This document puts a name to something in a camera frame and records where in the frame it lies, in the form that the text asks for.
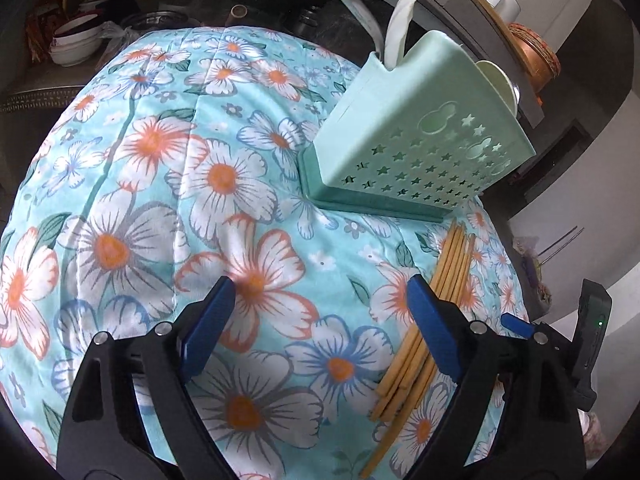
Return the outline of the bamboo chopstick four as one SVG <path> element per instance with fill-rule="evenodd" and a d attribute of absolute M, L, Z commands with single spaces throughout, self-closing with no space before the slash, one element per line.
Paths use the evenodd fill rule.
<path fill-rule="evenodd" d="M 451 302 L 460 299 L 462 287 L 469 274 L 474 243 L 474 235 L 463 235 L 457 247 L 454 247 L 454 243 L 449 244 L 445 261 L 437 263 L 434 282 L 435 292 L 440 299 Z M 419 335 L 418 328 L 413 325 L 380 383 L 383 389 L 380 393 L 381 399 L 372 414 L 373 419 L 390 422 L 394 418 L 424 367 L 427 357 L 426 343 Z"/>

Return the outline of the bamboo chopstick two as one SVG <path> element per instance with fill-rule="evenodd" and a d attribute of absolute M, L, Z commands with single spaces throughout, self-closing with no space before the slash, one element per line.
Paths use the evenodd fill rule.
<path fill-rule="evenodd" d="M 466 278 L 464 285 L 462 287 L 461 295 L 465 286 Z M 378 466 L 384 455 L 390 449 L 392 444 L 395 442 L 400 430 L 405 425 L 408 420 L 409 415 L 411 415 L 414 408 L 419 404 L 419 402 L 424 397 L 426 390 L 433 380 L 436 372 L 436 364 L 434 358 L 431 356 L 430 350 L 428 350 L 427 360 L 424 362 L 424 367 L 420 370 L 416 381 L 409 389 L 408 396 L 405 398 L 404 403 L 401 405 L 399 410 L 394 415 L 394 418 L 390 422 L 386 422 L 388 425 L 387 431 L 382 437 L 381 442 L 378 444 L 376 449 L 373 451 L 367 463 L 363 466 L 362 471 L 360 471 L 359 477 L 361 479 L 367 478 L 369 474 L 372 474 L 375 471 L 375 468 Z"/>

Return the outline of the stack of white bowls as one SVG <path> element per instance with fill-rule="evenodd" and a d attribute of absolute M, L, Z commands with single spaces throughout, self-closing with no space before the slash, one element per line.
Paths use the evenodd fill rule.
<path fill-rule="evenodd" d="M 88 0 L 76 15 L 55 29 L 50 42 L 50 58 L 56 65 L 70 67 L 88 60 L 102 41 L 107 7 L 114 0 Z"/>

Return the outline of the green utensil holder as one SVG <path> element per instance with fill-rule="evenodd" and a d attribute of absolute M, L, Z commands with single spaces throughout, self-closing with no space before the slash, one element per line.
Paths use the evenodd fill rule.
<path fill-rule="evenodd" d="M 430 30 L 393 69 L 376 55 L 298 156 L 323 209 L 440 221 L 535 154 L 475 61 Z"/>

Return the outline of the bamboo chopstick three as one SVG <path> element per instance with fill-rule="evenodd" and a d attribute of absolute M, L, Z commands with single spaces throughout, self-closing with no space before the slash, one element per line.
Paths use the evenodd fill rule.
<path fill-rule="evenodd" d="M 442 252 L 437 260 L 434 275 L 431 278 L 431 289 L 439 297 L 447 296 L 449 289 L 454 286 L 454 280 L 458 273 L 458 261 L 464 253 L 464 237 L 465 227 L 455 221 L 452 222 L 442 245 Z M 396 356 L 394 356 L 392 364 L 376 388 L 378 403 L 375 404 L 370 415 L 371 420 L 379 420 L 385 412 L 387 404 L 393 399 L 408 368 L 411 367 L 413 356 L 419 352 L 421 340 L 416 324 L 412 324 Z"/>

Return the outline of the floral quilt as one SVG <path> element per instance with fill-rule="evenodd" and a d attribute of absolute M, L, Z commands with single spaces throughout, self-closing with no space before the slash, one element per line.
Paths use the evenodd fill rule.
<path fill-rule="evenodd" d="M 388 428 L 376 388 L 416 324 L 407 286 L 431 287 L 452 222 L 475 236 L 455 305 L 498 335 L 503 313 L 526 317 L 480 194 L 440 221 L 304 195 L 298 156 L 361 69 L 269 29 L 165 30 L 64 110 L 1 237 L 1 391 L 47 472 L 93 337 L 144 336 L 220 278 L 234 308 L 186 391 L 238 479 L 360 478 Z M 456 388 L 436 365 L 367 478 L 409 479 Z"/>

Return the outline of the white plastic rice spoon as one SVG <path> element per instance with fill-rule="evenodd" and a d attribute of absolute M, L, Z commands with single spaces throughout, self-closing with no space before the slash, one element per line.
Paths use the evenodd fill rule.
<path fill-rule="evenodd" d="M 387 25 L 383 65 L 393 70 L 405 56 L 408 27 L 413 19 L 413 10 L 418 0 L 398 0 Z"/>

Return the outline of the bamboo chopstick one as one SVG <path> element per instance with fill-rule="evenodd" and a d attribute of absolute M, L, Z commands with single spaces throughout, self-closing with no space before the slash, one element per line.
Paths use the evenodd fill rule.
<path fill-rule="evenodd" d="M 465 228 L 461 223 L 452 222 L 444 244 L 442 244 L 442 252 L 431 278 L 431 286 L 438 294 L 442 290 L 442 284 L 446 281 L 444 275 L 449 271 L 451 259 L 457 255 L 457 246 L 463 242 L 464 231 Z M 400 404 L 408 396 L 409 388 L 416 381 L 416 376 L 424 367 L 427 356 L 427 346 L 420 335 L 420 330 L 416 324 L 412 324 L 398 353 L 392 359 L 390 367 L 376 388 L 378 403 L 375 404 L 370 415 L 371 420 L 375 422 L 382 419 L 383 422 L 388 422 L 393 418 Z"/>

